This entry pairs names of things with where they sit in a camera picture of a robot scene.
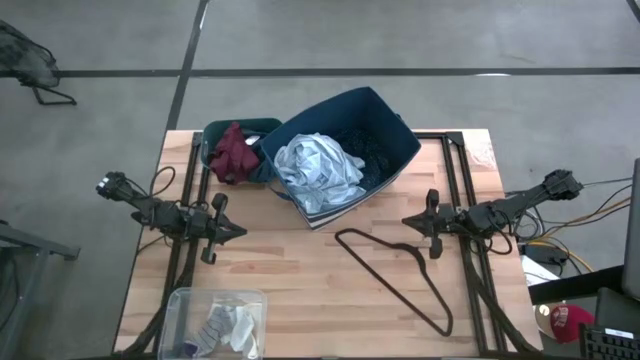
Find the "navy dotted cloth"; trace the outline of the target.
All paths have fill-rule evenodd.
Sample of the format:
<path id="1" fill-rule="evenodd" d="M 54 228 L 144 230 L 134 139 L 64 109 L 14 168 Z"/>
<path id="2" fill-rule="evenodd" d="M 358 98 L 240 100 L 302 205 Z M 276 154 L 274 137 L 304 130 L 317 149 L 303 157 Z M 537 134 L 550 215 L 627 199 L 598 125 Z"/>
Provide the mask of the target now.
<path id="1" fill-rule="evenodd" d="M 391 162 L 379 141 L 363 129 L 346 129 L 334 139 L 342 149 L 353 157 L 364 161 L 359 186 L 369 191 L 383 183 L 393 172 Z"/>

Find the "dark navy garment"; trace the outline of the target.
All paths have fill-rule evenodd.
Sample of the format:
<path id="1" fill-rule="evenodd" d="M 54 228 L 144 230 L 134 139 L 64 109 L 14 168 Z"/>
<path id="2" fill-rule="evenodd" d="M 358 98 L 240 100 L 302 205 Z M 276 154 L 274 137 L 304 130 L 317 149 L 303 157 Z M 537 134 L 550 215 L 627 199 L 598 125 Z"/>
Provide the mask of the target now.
<path id="1" fill-rule="evenodd" d="M 276 176 L 275 170 L 266 160 L 266 155 L 261 148 L 262 142 L 267 134 L 248 129 L 243 129 L 242 133 L 245 138 L 245 143 L 259 160 L 258 166 L 249 173 L 247 181 L 251 183 L 270 182 Z"/>

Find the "teal plastic bin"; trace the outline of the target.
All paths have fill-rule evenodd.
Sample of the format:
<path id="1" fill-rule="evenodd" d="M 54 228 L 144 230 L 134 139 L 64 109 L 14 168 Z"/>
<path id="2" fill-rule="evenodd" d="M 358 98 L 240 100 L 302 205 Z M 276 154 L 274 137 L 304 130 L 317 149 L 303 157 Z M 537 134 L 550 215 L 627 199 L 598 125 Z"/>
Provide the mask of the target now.
<path id="1" fill-rule="evenodd" d="M 220 183 L 269 183 L 276 172 L 261 144 L 280 125 L 274 118 L 211 122 L 202 133 L 201 161 Z"/>

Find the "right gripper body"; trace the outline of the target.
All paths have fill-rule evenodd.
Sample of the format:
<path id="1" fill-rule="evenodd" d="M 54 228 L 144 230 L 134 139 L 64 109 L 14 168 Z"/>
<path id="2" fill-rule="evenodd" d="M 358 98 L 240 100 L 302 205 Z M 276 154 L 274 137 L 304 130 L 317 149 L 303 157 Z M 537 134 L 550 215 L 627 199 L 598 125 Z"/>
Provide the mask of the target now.
<path id="1" fill-rule="evenodd" d="M 443 252 L 441 233 L 461 235 L 464 230 L 464 210 L 449 203 L 440 203 L 440 193 L 430 189 L 426 195 L 425 226 L 431 239 L 429 256 L 439 259 Z"/>

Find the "maroon cloth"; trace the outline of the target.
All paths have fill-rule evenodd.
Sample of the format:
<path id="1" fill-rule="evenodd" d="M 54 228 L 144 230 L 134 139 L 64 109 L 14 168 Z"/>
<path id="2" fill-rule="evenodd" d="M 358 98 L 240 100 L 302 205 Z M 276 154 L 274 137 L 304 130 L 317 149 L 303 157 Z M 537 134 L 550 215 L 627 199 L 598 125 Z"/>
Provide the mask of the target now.
<path id="1" fill-rule="evenodd" d="M 237 121 L 210 123 L 203 132 L 203 162 L 221 183 L 236 185 L 247 181 L 259 160 L 245 143 Z"/>

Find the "white paper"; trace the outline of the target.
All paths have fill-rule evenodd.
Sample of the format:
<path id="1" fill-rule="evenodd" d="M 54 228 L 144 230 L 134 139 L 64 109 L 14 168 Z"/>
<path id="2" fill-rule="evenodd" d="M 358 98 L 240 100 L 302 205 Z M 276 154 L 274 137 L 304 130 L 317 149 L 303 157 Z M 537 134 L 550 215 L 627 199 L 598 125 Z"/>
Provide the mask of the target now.
<path id="1" fill-rule="evenodd" d="M 520 260 L 528 287 L 559 280 L 557 275 L 536 263 L 526 255 L 521 255 Z"/>

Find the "black desk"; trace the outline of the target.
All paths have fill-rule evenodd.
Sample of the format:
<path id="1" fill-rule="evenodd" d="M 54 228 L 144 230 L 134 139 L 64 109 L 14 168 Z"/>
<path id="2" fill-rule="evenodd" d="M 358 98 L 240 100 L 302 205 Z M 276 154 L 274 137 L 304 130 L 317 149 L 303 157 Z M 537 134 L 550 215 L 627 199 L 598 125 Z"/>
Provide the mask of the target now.
<path id="1" fill-rule="evenodd" d="M 595 296 L 600 288 L 622 294 L 623 266 L 615 266 L 592 273 L 552 280 L 528 288 L 533 305 Z"/>

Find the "grey striped sock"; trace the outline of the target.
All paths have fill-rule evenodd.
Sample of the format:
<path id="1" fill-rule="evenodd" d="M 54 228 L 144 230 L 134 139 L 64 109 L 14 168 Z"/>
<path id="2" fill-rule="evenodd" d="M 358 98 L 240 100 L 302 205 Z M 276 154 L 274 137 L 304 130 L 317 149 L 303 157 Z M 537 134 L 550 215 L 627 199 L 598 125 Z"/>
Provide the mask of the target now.
<path id="1" fill-rule="evenodd" d="M 208 319 L 183 345 L 186 356 L 190 358 L 204 358 L 213 353 L 222 338 L 233 329 L 234 310 L 229 306 L 215 306 Z"/>

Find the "black metal table frame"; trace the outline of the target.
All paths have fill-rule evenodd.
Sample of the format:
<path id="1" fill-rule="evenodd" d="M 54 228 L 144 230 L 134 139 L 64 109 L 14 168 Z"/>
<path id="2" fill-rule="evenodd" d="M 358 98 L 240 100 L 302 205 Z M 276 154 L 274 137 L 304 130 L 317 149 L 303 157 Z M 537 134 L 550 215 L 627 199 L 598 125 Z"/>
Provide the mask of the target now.
<path id="1" fill-rule="evenodd" d="M 246 238 L 250 242 L 275 237 L 280 240 L 281 250 L 294 250 L 296 241 L 302 239 L 315 248 L 311 255 L 318 266 L 314 277 L 323 274 L 346 275 L 346 267 L 339 266 L 330 250 L 337 247 L 333 236 L 349 226 L 359 226 L 370 235 L 382 236 L 385 230 L 391 233 L 409 233 L 410 228 L 400 223 L 405 212 L 399 206 L 408 198 L 407 186 L 417 180 L 418 170 L 432 165 L 433 174 L 440 183 L 443 197 L 450 198 L 455 205 L 463 200 L 476 201 L 474 176 L 469 166 L 466 138 L 469 131 L 418 130 L 416 136 L 422 144 L 413 163 L 401 174 L 400 185 L 392 186 L 381 195 L 367 201 L 361 210 L 354 210 L 345 217 L 324 226 L 317 232 L 306 230 L 305 222 L 297 217 L 289 221 L 273 220 L 270 217 L 250 219 Z M 443 294 L 460 293 L 467 309 L 455 314 L 457 322 L 471 331 L 471 341 L 463 349 L 447 346 L 446 338 L 436 335 L 425 338 L 411 349 L 402 349 L 401 359 L 422 359 L 432 357 L 441 350 L 446 357 L 487 356 L 507 358 L 538 355 L 538 338 L 527 339 L 516 325 L 498 306 L 495 291 L 495 268 L 491 266 L 489 254 L 471 251 L 470 240 L 461 235 L 454 239 L 454 251 L 445 256 L 443 264 L 453 271 L 450 287 L 442 288 Z M 252 276 L 262 275 L 258 289 L 266 291 L 268 305 L 275 313 L 282 313 L 291 299 L 299 300 L 295 306 L 298 315 L 333 314 L 335 330 L 322 337 L 318 330 L 296 321 L 298 331 L 304 339 L 298 343 L 288 343 L 284 337 L 286 323 L 267 319 L 265 324 L 266 357 L 268 359 L 293 360 L 312 358 L 340 360 L 364 359 L 364 351 L 354 348 L 341 349 L 339 342 L 345 330 L 353 330 L 357 315 L 375 310 L 374 300 L 389 297 L 388 291 L 374 293 L 361 287 L 352 289 L 332 288 L 306 289 L 300 282 L 300 275 L 294 273 L 295 257 L 276 261 L 272 247 L 262 248 L 246 261 L 220 258 L 213 265 L 201 261 L 205 241 L 186 240 L 178 242 L 170 249 L 163 245 L 147 247 L 136 257 L 133 273 L 123 308 L 123 315 L 114 343 L 115 360 L 157 360 L 160 355 L 161 325 L 166 320 L 163 310 L 172 291 L 187 287 L 198 290 L 207 283 L 222 284 L 231 275 L 237 277 L 239 286 L 247 286 Z"/>

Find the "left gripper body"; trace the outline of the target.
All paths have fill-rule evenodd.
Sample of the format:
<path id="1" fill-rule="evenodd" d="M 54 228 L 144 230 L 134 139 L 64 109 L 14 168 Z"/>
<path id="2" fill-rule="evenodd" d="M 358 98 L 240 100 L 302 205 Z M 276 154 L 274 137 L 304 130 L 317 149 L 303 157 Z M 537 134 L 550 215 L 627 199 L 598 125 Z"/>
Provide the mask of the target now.
<path id="1" fill-rule="evenodd" d="M 202 208 L 192 207 L 189 214 L 188 237 L 190 239 L 206 238 L 208 244 L 201 254 L 204 263 L 213 265 L 216 262 L 215 246 L 218 229 L 224 225 L 226 220 L 225 210 L 228 204 L 228 197 L 223 193 L 216 193 L 211 202 L 211 207 L 215 210 L 214 215 L 210 215 Z"/>

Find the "clear plastic container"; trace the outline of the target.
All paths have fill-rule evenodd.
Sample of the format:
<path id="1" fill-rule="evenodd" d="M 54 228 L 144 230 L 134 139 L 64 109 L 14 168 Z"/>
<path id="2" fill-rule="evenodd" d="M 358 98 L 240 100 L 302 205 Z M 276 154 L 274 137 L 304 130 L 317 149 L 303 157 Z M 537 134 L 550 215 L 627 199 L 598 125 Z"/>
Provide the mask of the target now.
<path id="1" fill-rule="evenodd" d="M 232 309 L 244 305 L 260 305 L 257 329 L 259 357 L 265 351 L 267 318 L 267 298 L 259 290 L 214 290 L 199 288 L 179 288 L 169 297 L 165 320 L 161 332 L 158 360 L 247 360 L 241 352 L 235 352 L 230 344 L 231 332 L 222 338 L 213 353 L 204 358 L 190 358 L 183 350 L 184 341 L 197 331 L 208 319 L 215 306 L 229 306 Z"/>

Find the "light blue shirt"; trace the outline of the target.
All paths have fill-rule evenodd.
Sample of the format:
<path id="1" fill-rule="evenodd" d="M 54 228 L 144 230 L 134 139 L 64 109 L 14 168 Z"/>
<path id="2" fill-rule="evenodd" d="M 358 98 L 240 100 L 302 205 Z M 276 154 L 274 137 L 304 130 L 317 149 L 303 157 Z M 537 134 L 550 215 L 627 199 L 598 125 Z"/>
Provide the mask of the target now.
<path id="1" fill-rule="evenodd" d="M 346 153 L 327 135 L 296 135 L 277 151 L 274 165 L 309 215 L 342 206 L 366 193 L 360 186 L 365 161 Z"/>

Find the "grey metal side table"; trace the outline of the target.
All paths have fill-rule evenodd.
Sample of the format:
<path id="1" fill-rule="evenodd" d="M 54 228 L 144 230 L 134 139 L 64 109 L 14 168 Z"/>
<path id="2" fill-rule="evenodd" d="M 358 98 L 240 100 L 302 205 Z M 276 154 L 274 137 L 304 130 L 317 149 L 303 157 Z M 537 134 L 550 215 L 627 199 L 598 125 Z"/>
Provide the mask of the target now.
<path id="1" fill-rule="evenodd" d="M 0 347 L 0 360 L 11 360 L 27 323 L 48 258 L 51 255 L 59 255 L 65 261 L 74 261 L 78 258 L 80 248 L 31 235 L 11 227 L 3 220 L 0 220 L 0 248 L 9 252 L 21 249 L 35 257 L 31 273 L 24 285 L 20 284 L 15 264 L 13 280 L 16 299 L 7 317 L 0 323 L 0 334 L 7 331 L 4 345 Z"/>

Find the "black clothes hanger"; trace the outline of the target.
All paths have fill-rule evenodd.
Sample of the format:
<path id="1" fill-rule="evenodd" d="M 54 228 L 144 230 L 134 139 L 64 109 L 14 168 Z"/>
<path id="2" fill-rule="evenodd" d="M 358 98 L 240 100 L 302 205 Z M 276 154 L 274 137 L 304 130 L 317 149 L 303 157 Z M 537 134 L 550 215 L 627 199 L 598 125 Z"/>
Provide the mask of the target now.
<path id="1" fill-rule="evenodd" d="M 424 282 L 428 285 L 432 291 L 437 302 L 440 304 L 445 312 L 446 326 L 444 328 L 437 325 L 429 316 L 422 312 L 413 302 L 402 295 L 395 287 L 393 287 L 383 276 L 376 272 L 363 258 L 361 258 L 345 241 L 341 236 L 346 234 L 355 234 L 370 240 L 378 245 L 382 245 L 385 248 L 392 250 L 400 250 L 411 255 L 418 266 L 419 273 L 421 274 Z M 368 233 L 355 228 L 346 228 L 339 230 L 334 234 L 335 241 L 357 262 L 359 263 L 374 279 L 376 279 L 383 287 L 385 287 L 393 296 L 401 301 L 407 308 L 409 308 L 415 315 L 417 315 L 422 321 L 429 325 L 437 334 L 442 337 L 450 337 L 453 333 L 454 317 L 451 308 L 441 295 L 440 291 L 431 280 L 426 270 L 426 260 L 419 248 L 407 243 L 390 243 L 380 238 L 374 237 Z"/>

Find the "black keyboard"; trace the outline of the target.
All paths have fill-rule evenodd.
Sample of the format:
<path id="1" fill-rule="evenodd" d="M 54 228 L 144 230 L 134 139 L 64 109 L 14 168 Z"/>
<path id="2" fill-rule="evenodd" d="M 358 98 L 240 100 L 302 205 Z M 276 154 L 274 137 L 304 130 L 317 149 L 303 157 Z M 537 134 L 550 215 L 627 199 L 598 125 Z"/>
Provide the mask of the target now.
<path id="1" fill-rule="evenodd" d="M 587 360 L 640 360 L 640 335 L 581 324 L 580 352 Z"/>

